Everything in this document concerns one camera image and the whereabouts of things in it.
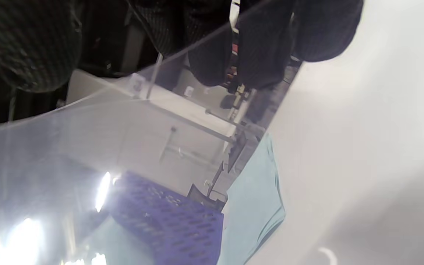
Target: small sticker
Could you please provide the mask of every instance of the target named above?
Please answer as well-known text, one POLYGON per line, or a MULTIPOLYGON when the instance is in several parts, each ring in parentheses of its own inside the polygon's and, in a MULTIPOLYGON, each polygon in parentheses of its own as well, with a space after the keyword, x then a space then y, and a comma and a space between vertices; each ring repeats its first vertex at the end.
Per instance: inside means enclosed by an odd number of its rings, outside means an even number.
POLYGON ((184 95, 186 97, 192 97, 192 92, 194 92, 194 88, 192 86, 188 86, 185 88, 184 95))
POLYGON ((128 92, 133 93, 134 95, 139 95, 144 82, 145 77, 142 77, 139 74, 132 74, 128 81, 128 92))

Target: white table surface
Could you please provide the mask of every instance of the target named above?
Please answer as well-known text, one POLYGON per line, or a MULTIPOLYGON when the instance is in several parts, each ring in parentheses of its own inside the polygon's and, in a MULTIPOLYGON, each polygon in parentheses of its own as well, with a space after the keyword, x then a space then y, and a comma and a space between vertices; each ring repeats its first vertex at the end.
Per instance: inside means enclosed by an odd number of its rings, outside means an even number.
POLYGON ((424 0, 365 1, 350 47, 302 66, 269 132, 287 216, 247 265, 301 264, 370 188, 424 171, 424 0))

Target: light blue towel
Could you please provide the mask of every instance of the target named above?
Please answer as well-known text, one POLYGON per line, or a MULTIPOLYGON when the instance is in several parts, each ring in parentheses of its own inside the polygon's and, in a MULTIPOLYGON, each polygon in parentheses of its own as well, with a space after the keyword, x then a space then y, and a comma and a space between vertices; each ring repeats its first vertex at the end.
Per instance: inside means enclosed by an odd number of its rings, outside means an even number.
POLYGON ((269 134, 227 194, 227 223, 218 264, 243 265, 286 216, 269 134))
POLYGON ((79 256, 75 256, 74 260, 84 258, 86 264, 91 264, 97 253, 105 256, 108 265, 155 264, 153 250, 111 216, 84 240, 78 250, 79 256))

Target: metal bar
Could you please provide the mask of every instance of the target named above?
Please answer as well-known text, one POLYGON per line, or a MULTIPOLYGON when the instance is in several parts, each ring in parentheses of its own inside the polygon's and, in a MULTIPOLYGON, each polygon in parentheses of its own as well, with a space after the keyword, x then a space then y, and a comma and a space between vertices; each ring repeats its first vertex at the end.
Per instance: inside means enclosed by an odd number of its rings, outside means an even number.
POLYGON ((203 131, 206 134, 210 134, 210 135, 212 135, 212 136, 214 136, 216 138, 219 138, 220 140, 223 140, 223 141, 226 141, 226 142, 229 142, 229 143, 234 143, 234 140, 231 139, 230 137, 227 137, 227 136, 225 136, 223 134, 220 134, 220 133, 218 133, 218 132, 216 132, 216 131, 214 131, 214 130, 212 130, 210 128, 207 128, 207 127, 205 127, 203 125, 197 124, 197 123, 195 123, 195 122, 193 122, 193 121, 191 121, 189 119, 186 119, 185 117, 180 116, 180 115, 178 115, 178 114, 176 114, 174 112, 171 112, 171 111, 169 111, 167 109, 163 109, 162 107, 159 107, 159 106, 157 106, 155 104, 152 104, 151 102, 149 102, 149 104, 150 104, 150 106, 152 106, 153 108, 157 109, 158 111, 166 114, 167 116, 170 116, 170 117, 172 117, 174 119, 180 120, 180 121, 182 121, 182 122, 184 122, 184 123, 186 123, 186 124, 188 124, 188 125, 196 128, 198 130, 203 131))
POLYGON ((234 126, 237 126, 238 128, 240 128, 240 129, 242 129, 242 130, 244 130, 244 129, 245 129, 245 127, 244 127, 243 125, 238 124, 238 123, 235 123, 234 121, 230 121, 230 120, 224 119, 224 118, 220 117, 219 115, 214 114, 214 113, 213 113, 210 109, 206 109, 206 110, 205 110, 205 114, 207 114, 207 115, 212 115, 212 116, 214 116, 214 117, 216 117, 216 118, 219 118, 219 119, 221 119, 222 121, 227 122, 227 123, 229 123, 229 124, 232 124, 232 125, 234 125, 234 126))
POLYGON ((168 139, 166 140, 165 146, 163 147, 163 151, 160 154, 160 162, 163 160, 163 157, 165 157, 166 150, 168 149, 168 146, 171 143, 171 140, 173 139, 173 135, 176 132, 176 127, 172 126, 170 135, 168 136, 168 139))
POLYGON ((215 183, 217 183, 217 180, 219 179, 219 176, 220 174, 222 174, 222 172, 223 172, 223 161, 220 164, 219 169, 217 170, 217 173, 215 173, 214 178, 212 179, 212 185, 210 185, 209 188, 207 189, 207 198, 210 198, 210 195, 215 186, 215 183))
POLYGON ((148 92, 146 93, 146 99, 150 99, 153 86, 155 85, 156 76, 158 75, 158 72, 160 71, 160 66, 162 61, 163 61, 163 55, 159 53, 158 57, 156 58, 155 67, 153 68, 153 74, 152 74, 152 78, 150 79, 150 87, 148 88, 148 92))

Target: purple plastic basket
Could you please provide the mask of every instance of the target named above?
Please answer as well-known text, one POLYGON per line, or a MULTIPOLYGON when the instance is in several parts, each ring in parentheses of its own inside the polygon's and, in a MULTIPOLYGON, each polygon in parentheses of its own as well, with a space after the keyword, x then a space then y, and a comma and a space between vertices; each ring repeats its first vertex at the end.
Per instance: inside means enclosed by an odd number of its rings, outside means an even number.
POLYGON ((216 265, 223 215, 134 173, 107 202, 116 222, 150 245, 157 265, 216 265))

